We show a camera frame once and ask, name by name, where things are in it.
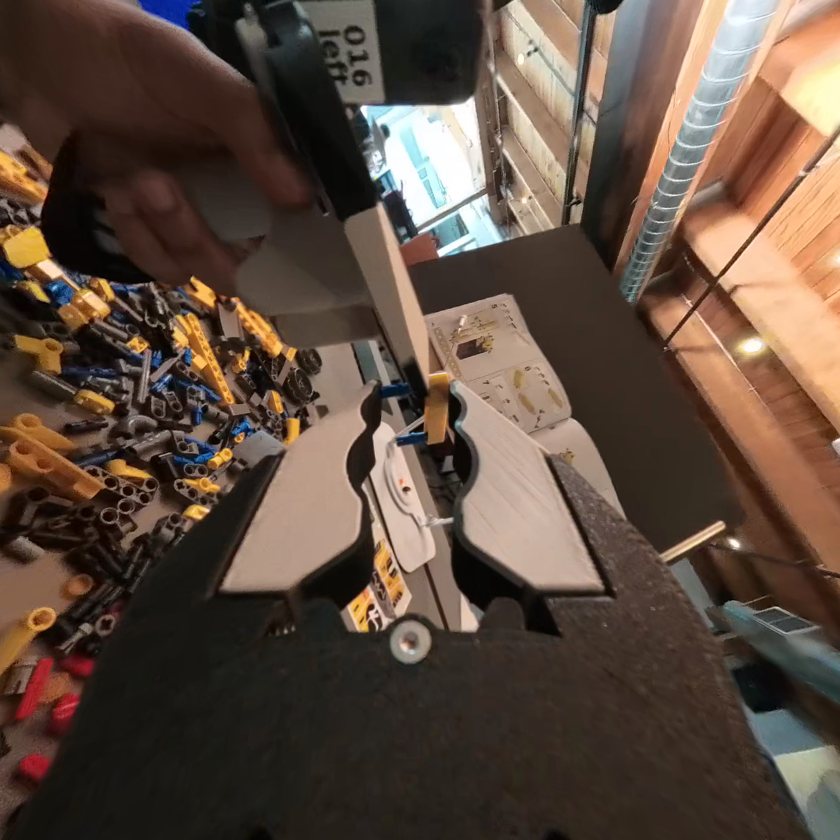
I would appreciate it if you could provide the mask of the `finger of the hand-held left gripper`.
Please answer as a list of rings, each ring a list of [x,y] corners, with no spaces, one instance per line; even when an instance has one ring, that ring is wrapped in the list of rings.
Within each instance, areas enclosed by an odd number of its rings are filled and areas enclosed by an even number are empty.
[[[380,337],[361,268],[330,215],[274,210],[261,245],[238,268],[236,290],[292,346]]]
[[[383,204],[349,217],[343,226],[396,367],[413,389],[426,389],[430,367],[424,315]]]

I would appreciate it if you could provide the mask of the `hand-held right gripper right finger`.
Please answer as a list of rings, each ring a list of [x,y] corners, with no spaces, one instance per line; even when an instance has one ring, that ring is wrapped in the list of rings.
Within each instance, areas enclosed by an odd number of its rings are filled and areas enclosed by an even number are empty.
[[[604,595],[544,447],[460,381],[449,386],[449,425],[460,482],[451,562],[468,603],[486,611],[511,599],[529,611],[547,597]]]

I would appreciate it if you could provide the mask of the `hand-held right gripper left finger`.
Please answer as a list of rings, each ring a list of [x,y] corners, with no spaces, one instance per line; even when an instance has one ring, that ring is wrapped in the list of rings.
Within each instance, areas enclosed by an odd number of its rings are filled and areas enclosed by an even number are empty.
[[[295,607],[340,611],[371,582],[375,546],[363,486],[375,464],[382,384],[368,381],[342,410],[280,458],[221,581],[224,595],[282,595]]]

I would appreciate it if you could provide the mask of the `yellow toy beam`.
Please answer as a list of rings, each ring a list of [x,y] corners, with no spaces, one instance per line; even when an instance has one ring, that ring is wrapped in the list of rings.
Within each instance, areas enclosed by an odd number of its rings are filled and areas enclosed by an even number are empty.
[[[427,379],[423,427],[428,446],[440,445],[446,440],[451,382],[446,371],[432,373]]]

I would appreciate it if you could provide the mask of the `pile of toy building pieces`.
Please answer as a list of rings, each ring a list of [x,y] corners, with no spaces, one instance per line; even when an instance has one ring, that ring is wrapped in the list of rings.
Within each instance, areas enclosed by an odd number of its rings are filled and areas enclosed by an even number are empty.
[[[48,173],[2,152],[3,817],[140,584],[320,399],[320,353],[238,299],[61,266],[39,224]]]

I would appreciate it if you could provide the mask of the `person's left hand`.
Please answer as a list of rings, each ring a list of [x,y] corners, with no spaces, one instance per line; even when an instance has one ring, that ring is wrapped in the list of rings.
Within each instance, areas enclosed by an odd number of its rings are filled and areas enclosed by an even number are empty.
[[[253,85],[135,3],[2,2],[1,19],[3,119],[45,158],[77,135],[85,187],[139,269],[236,297],[244,248],[213,233],[172,172],[227,157],[273,204],[309,204]]]

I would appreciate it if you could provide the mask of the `yellow grey sticker sheet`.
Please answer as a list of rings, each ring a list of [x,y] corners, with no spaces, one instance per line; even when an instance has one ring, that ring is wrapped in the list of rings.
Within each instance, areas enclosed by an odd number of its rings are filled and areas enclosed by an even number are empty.
[[[378,538],[369,583],[344,608],[343,620],[351,632],[378,633],[406,614],[412,598],[391,544]]]

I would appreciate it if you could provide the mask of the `white book stand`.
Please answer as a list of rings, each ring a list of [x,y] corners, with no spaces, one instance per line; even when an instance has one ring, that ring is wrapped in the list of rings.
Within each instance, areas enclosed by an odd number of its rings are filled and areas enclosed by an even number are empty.
[[[416,518],[425,519],[404,447],[391,447],[396,432],[382,421],[374,433],[375,464],[371,471],[373,493],[379,505],[395,558],[405,572],[414,572],[435,554],[433,530],[421,528]],[[563,457],[621,515],[621,501],[592,438],[572,418],[541,428],[532,437],[548,452]]]

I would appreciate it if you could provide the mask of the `open instruction booklet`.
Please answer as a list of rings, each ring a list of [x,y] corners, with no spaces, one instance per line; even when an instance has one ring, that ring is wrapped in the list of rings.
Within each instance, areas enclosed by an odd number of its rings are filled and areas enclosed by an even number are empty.
[[[571,402],[510,294],[425,317],[442,368],[526,434],[572,416]]]

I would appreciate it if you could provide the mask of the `black backing board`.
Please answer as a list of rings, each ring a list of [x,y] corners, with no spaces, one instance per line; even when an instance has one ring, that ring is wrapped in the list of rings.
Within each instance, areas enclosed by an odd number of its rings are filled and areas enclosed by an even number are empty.
[[[676,562],[742,518],[718,448],[579,225],[408,270],[428,315],[512,294],[626,517]]]

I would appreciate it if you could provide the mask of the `silver duct pipe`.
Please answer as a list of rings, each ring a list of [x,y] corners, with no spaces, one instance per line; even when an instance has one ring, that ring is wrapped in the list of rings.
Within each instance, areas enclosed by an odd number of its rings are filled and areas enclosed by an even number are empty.
[[[664,123],[665,151],[656,186],[639,220],[637,236],[623,264],[619,289],[638,303],[659,257],[685,213],[700,171],[747,85],[768,33],[779,20],[780,2],[726,2],[701,65],[692,69],[686,97],[678,84]]]

